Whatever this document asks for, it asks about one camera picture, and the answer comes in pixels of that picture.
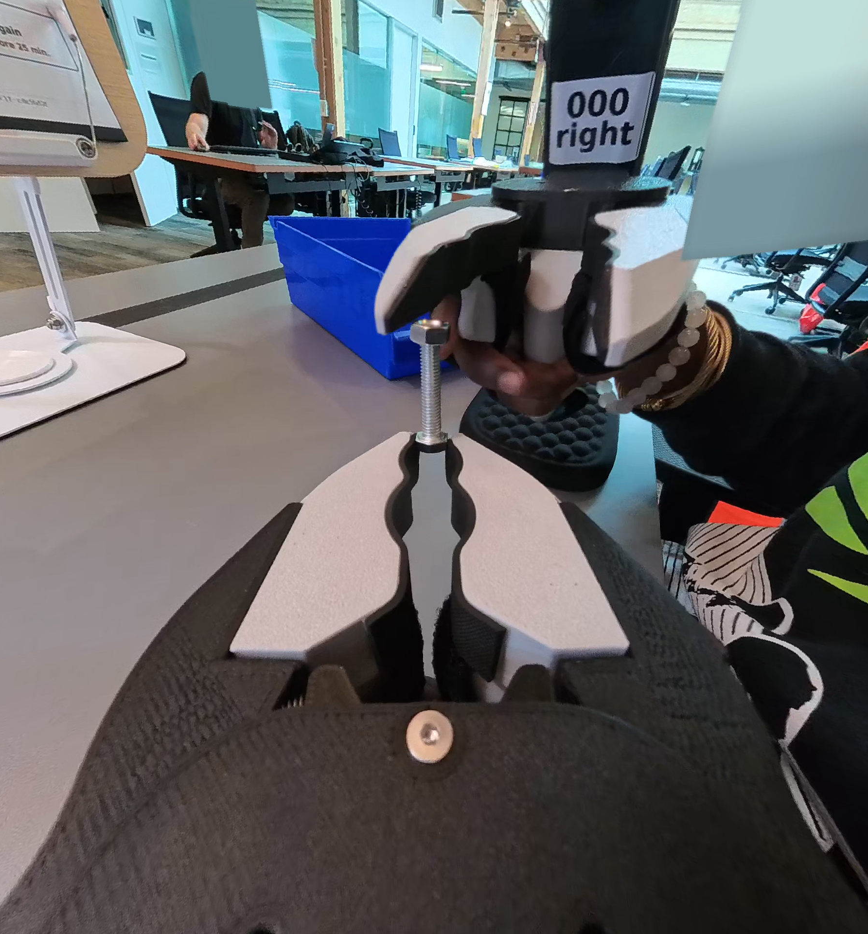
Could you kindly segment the row of black office chairs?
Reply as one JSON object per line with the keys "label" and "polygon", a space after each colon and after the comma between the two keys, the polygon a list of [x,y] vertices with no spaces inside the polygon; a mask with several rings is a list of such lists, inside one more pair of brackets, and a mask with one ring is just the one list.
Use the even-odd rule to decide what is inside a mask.
{"label": "row of black office chairs", "polygon": [[[848,356],[868,337],[868,242],[720,256],[700,261],[697,273],[708,294],[754,330],[833,357]],[[819,283],[827,286],[825,319],[801,336],[801,310]]]}

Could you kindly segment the black honeycomb wrist rest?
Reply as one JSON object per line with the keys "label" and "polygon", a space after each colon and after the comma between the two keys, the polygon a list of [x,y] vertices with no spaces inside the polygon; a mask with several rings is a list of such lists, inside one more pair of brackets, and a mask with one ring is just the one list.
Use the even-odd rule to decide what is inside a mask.
{"label": "black honeycomb wrist rest", "polygon": [[571,392],[550,414],[521,414],[481,390],[460,431],[550,489],[589,493],[604,485],[618,451],[619,419],[594,390]]}

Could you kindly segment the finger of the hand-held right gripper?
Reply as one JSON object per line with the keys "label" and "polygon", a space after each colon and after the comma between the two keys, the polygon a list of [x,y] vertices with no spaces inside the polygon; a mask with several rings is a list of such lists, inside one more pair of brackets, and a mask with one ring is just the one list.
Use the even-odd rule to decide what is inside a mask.
{"label": "finger of the hand-held right gripper", "polygon": [[577,373],[612,373],[671,332],[696,268],[683,258],[690,215],[690,206],[643,206],[588,222],[566,302],[566,359]]}
{"label": "finger of the hand-held right gripper", "polygon": [[374,303],[377,333],[394,333],[474,279],[518,263],[525,230],[524,217],[498,206],[429,212],[410,228],[382,274]]}

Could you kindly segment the person's right forearm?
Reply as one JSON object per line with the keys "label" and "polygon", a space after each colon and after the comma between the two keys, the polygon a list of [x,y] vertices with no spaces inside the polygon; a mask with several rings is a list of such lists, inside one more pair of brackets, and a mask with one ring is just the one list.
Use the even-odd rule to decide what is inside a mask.
{"label": "person's right forearm", "polygon": [[707,306],[723,369],[678,404],[638,414],[692,469],[786,518],[868,453],[868,348],[837,359]]}

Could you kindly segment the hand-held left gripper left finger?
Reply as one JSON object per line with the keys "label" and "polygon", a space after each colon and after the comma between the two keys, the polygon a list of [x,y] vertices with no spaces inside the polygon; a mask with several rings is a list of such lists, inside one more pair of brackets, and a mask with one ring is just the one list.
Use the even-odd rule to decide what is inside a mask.
{"label": "hand-held left gripper left finger", "polygon": [[404,536],[420,450],[401,432],[301,502],[233,637],[242,659],[337,665],[357,690],[423,690],[424,637]]}

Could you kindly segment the white poster stand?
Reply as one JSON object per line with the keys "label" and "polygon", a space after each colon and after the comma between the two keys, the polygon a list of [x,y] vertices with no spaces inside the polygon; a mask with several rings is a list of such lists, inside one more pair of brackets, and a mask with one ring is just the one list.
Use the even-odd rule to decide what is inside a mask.
{"label": "white poster stand", "polygon": [[45,325],[0,336],[0,440],[157,377],[186,352],[94,321],[78,323],[45,215],[39,181],[13,180],[43,273]]}

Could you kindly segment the wood-topped office desk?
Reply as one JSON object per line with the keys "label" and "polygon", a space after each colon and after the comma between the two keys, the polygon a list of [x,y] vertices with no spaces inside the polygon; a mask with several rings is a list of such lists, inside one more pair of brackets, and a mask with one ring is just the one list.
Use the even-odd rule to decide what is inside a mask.
{"label": "wood-topped office desk", "polygon": [[220,179],[229,173],[262,176],[270,193],[322,195],[318,215],[334,217],[347,216],[349,202],[355,202],[364,190],[393,194],[395,215],[405,216],[401,193],[417,188],[420,180],[433,179],[436,175],[433,168],[398,162],[386,162],[382,166],[352,162],[327,165],[294,162],[275,155],[195,151],[176,146],[149,146],[147,154],[160,157],[181,173],[205,181],[203,203],[215,241],[212,247],[194,253],[195,258],[239,249],[238,229],[230,224],[220,185]]}
{"label": "wood-topped office desk", "polygon": [[544,164],[532,162],[524,166],[498,165],[486,166],[471,164],[466,166],[464,181],[459,189],[447,195],[449,201],[458,202],[473,198],[485,198],[493,185],[499,181],[542,177]]}

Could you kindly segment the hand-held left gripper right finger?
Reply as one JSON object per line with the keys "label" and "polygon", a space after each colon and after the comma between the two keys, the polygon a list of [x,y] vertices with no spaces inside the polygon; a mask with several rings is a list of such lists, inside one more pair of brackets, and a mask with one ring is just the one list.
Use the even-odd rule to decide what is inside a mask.
{"label": "hand-held left gripper right finger", "polygon": [[525,667],[555,676],[565,662],[628,656],[579,536],[587,516],[463,434],[445,451],[458,542],[434,629],[440,696],[495,701]]}

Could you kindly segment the instruction poster on tan board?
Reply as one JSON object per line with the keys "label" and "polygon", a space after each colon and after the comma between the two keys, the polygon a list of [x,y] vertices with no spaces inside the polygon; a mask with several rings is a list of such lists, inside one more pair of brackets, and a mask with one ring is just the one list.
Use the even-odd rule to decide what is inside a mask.
{"label": "instruction poster on tan board", "polygon": [[101,2],[0,2],[0,177],[116,178],[146,150]]}

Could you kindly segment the person's right hand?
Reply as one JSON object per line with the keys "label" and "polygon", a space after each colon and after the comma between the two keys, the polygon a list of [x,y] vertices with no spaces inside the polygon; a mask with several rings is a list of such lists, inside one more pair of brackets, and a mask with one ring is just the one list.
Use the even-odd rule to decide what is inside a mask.
{"label": "person's right hand", "polygon": [[[522,414],[543,416],[557,409],[577,388],[610,379],[620,397],[638,390],[646,380],[655,378],[657,371],[670,363],[669,354],[679,349],[676,325],[663,346],[652,350],[626,367],[609,376],[577,373],[567,359],[542,363],[512,356],[495,349],[489,343],[463,339],[458,332],[461,300],[449,295],[435,308],[433,316],[448,324],[449,339],[441,347],[441,357],[453,357],[460,369],[478,386],[493,392],[498,400]],[[710,380],[701,372],[709,356],[708,325],[704,323],[696,333],[698,341],[688,348],[689,358],[683,365],[675,365],[672,379],[662,381],[661,391],[648,396],[645,403],[656,409],[677,407],[702,392]]]}

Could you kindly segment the black white patterned pants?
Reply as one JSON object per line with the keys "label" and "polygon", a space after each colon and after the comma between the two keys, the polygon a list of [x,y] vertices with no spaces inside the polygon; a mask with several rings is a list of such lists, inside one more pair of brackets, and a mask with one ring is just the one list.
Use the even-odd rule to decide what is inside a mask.
{"label": "black white patterned pants", "polygon": [[789,650],[798,672],[809,682],[809,697],[790,703],[782,727],[773,727],[779,763],[801,816],[820,849],[834,847],[829,819],[816,806],[809,787],[790,755],[790,743],[820,706],[824,687],[816,665],[784,641],[794,613],[790,601],[774,595],[765,549],[776,536],[770,527],[730,523],[695,525],[685,544],[663,545],[665,582],[671,592],[725,646],[744,636],[757,637]]}

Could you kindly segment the long steel hex bolt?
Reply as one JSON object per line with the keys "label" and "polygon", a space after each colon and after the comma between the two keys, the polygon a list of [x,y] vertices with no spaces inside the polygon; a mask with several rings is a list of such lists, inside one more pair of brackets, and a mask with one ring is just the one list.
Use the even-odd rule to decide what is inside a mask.
{"label": "long steel hex bolt", "polygon": [[419,344],[420,351],[420,430],[415,441],[419,449],[437,453],[445,449],[449,436],[442,424],[442,361],[435,344]]}

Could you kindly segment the blue plastic bin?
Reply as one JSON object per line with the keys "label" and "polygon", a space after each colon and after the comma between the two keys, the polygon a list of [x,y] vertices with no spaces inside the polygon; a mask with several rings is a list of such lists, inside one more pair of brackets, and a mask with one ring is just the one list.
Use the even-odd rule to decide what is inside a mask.
{"label": "blue plastic bin", "polygon": [[406,217],[270,216],[292,304],[388,380],[420,372],[409,327],[377,332],[381,277],[411,221]]}

